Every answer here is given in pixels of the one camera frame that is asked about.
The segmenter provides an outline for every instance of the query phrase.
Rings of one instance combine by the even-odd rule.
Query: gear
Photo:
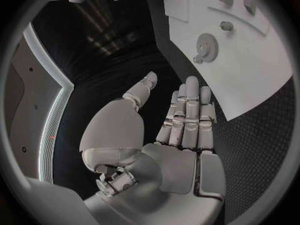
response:
[[[217,39],[209,33],[201,34],[197,40],[197,52],[203,61],[212,62],[219,52]]]

